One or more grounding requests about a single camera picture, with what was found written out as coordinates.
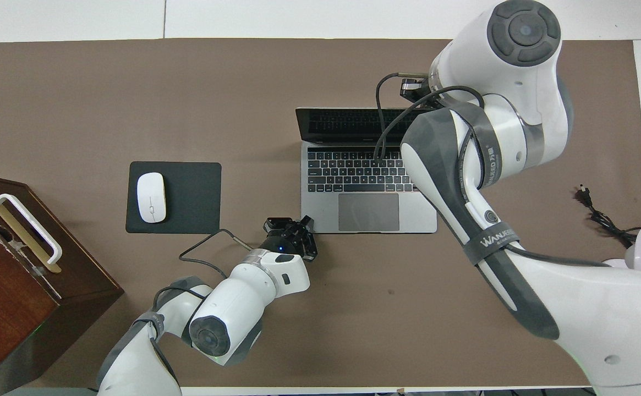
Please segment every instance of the laptop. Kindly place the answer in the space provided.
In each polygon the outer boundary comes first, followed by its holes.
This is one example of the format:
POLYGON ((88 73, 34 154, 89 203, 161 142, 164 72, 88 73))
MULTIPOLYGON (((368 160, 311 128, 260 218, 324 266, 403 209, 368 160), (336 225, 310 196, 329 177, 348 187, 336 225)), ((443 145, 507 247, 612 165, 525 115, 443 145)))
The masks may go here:
MULTIPOLYGON (((386 125, 403 111, 383 110, 386 125)), ((300 210, 313 233, 434 233, 437 212, 406 174, 399 145, 416 109, 373 157, 381 135, 376 108, 296 108, 301 145, 300 210)))

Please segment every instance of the brown wooden box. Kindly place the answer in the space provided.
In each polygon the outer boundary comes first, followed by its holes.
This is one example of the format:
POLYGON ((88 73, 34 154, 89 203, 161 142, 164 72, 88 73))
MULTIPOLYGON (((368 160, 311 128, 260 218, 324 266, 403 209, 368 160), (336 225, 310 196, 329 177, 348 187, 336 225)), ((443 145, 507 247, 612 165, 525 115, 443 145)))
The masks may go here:
MULTIPOLYGON (((29 238, 20 238, 0 215, 0 394, 4 394, 46 371, 123 291, 28 186, 0 179, 1 194, 16 196, 63 250, 56 261, 61 272, 49 271, 31 248, 19 246, 29 238)), ((9 201, 2 206, 51 255, 52 248, 17 208, 9 201)))

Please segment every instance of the black mouse pad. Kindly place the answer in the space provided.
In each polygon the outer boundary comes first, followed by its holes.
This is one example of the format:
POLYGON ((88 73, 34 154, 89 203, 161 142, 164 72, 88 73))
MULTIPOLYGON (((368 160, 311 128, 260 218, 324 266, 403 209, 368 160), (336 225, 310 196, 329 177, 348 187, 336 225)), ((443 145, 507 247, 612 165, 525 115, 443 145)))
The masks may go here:
POLYGON ((212 162, 147 162, 129 165, 127 190, 128 233, 211 234, 220 228, 220 180, 222 166, 212 162), (137 180, 144 173, 164 177, 166 218, 147 223, 139 215, 137 180))

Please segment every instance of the black cable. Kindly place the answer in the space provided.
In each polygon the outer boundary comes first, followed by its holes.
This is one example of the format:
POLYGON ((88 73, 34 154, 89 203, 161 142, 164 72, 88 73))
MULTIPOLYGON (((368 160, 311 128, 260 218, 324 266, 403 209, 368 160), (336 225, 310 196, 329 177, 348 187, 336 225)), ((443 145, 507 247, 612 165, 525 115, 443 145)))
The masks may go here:
POLYGON ((471 95, 474 95, 476 100, 479 102, 479 107, 484 108, 484 98, 482 97, 482 95, 480 93, 478 93, 473 88, 466 87, 464 85, 454 85, 452 87, 441 88, 440 90, 433 91, 433 92, 429 93, 428 95, 425 95, 424 97, 420 98, 419 100, 417 100, 412 105, 410 105, 408 108, 406 108, 406 110, 401 112, 401 114, 399 114, 398 117, 394 118, 394 120, 391 121, 390 124, 388 124, 388 127, 386 127, 386 129, 383 130, 383 132, 381 133, 381 136, 376 141, 376 145, 375 145, 375 148, 374 148, 374 158, 377 161, 383 160, 383 155, 381 157, 379 156, 380 145, 384 145, 385 144, 386 135, 388 135, 388 133, 391 132, 393 127, 395 127, 396 124, 398 124, 404 117, 406 117, 406 115, 408 115, 408 113, 410 113, 414 108, 416 108, 416 107, 418 107, 420 105, 423 105, 423 103, 428 101, 430 98, 433 98, 433 97, 436 97, 438 95, 444 94, 446 92, 451 92, 451 91, 464 91, 464 92, 470 93, 471 95))
POLYGON ((589 215, 590 220, 599 224, 604 228, 604 230, 617 238, 617 240, 619 240, 626 249, 635 243, 635 238, 638 234, 634 234, 632 231, 638 231, 641 227, 627 228, 626 230, 618 228, 609 216, 595 210, 594 205, 591 202, 591 196, 589 195, 589 188, 584 187, 584 185, 579 185, 579 189, 574 193, 574 198, 591 211, 591 214, 589 215))
POLYGON ((192 296, 197 296, 199 299, 205 299, 205 296, 199 293, 196 293, 195 291, 192 291, 190 289, 185 289, 185 288, 179 288, 178 286, 166 286, 165 288, 157 291, 157 293, 154 295, 154 303, 151 306, 152 311, 157 311, 159 309, 159 296, 161 293, 164 293, 167 290, 181 290, 182 292, 189 293, 192 296))
POLYGON ((187 248, 187 250, 186 250, 186 251, 184 251, 183 253, 179 254, 179 260, 181 260, 181 261, 189 261, 190 263, 199 263, 199 264, 204 264, 205 266, 209 266, 210 268, 212 268, 212 269, 214 269, 215 271, 217 271, 217 273, 219 273, 219 274, 220 274, 220 276, 222 276, 222 278, 223 278, 223 279, 227 279, 227 275, 224 273, 224 271, 222 271, 220 268, 218 268, 217 266, 213 265, 212 263, 209 263, 209 262, 207 262, 207 261, 205 261, 205 260, 199 260, 199 259, 197 259, 197 258, 187 258, 187 257, 184 257, 187 253, 190 253, 190 251, 194 250, 194 249, 195 249, 195 248, 197 248, 198 246, 200 246, 200 245, 202 245, 203 243, 205 243, 205 241, 209 240, 210 238, 214 237, 215 235, 217 235, 217 234, 219 234, 219 233, 227 233, 227 235, 229 235, 230 237, 232 237, 232 239, 233 239, 233 240, 235 240, 235 241, 237 241, 238 243, 240 243, 241 245, 245 246, 245 248, 247 248, 248 250, 250 249, 250 248, 249 248, 249 246, 247 246, 245 243, 243 243, 239 238, 237 238, 237 236, 234 236, 234 234, 233 234, 233 233, 231 233, 231 232, 230 232, 230 231, 228 231, 228 230, 225 230, 224 228, 220 228, 219 230, 215 231, 214 233, 212 233, 212 234, 210 234, 210 235, 206 236, 206 237, 205 237, 205 239, 203 239, 203 240, 202 240, 202 241, 200 241, 199 243, 196 243, 195 245, 191 246, 190 248, 187 248))
POLYGON ((467 146, 469 145, 469 140, 471 140, 474 137, 474 128, 472 128, 469 123, 467 124, 469 130, 467 134, 464 136, 461 145, 459 146, 459 155, 457 157, 457 178, 458 178, 458 184, 459 184, 459 192, 462 193, 462 198, 464 198, 465 202, 469 202, 469 198, 467 197, 467 191, 466 188, 464 188, 464 155, 467 153, 467 146))
MULTIPOLYGON (((398 77, 398 73, 391 73, 384 76, 378 84, 376 84, 376 110, 379 112, 379 123, 381 125, 381 131, 386 127, 386 122, 383 119, 383 111, 381 111, 381 102, 379 99, 379 92, 381 90, 381 85, 389 80, 390 78, 398 77)), ((386 143, 381 143, 381 158, 383 158, 384 153, 386 153, 386 143)))
POLYGON ((599 261, 580 260, 578 258, 564 258, 556 256, 548 256, 546 254, 533 253, 532 251, 522 250, 515 246, 506 245, 507 250, 511 250, 519 256, 528 257, 540 261, 547 261, 548 263, 562 264, 566 266, 588 266, 588 267, 610 267, 609 264, 600 263, 599 261))

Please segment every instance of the brown table mat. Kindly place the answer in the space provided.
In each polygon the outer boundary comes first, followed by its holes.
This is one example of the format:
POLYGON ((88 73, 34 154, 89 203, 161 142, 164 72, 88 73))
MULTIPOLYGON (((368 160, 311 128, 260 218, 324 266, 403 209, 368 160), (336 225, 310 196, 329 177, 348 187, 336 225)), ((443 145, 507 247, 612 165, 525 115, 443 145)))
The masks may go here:
MULTIPOLYGON (((222 165, 220 224, 260 243, 267 216, 298 217, 296 106, 373 106, 378 80, 427 71, 444 40, 131 40, 0 43, 0 177, 28 183, 126 290, 35 383, 93 386, 102 359, 154 293, 211 270, 177 261, 196 235, 124 230, 132 161, 222 165)), ((484 195, 546 254, 622 256, 572 200, 641 226, 641 127, 633 46, 565 42, 572 95, 564 154, 484 195)), ((405 106, 399 79, 384 106, 405 106)), ((318 235, 310 290, 273 302, 247 360, 220 368, 166 336, 183 386, 547 386, 587 382, 551 341, 509 315, 441 223, 433 235, 318 235)), ((199 257, 227 271, 224 236, 199 257)))

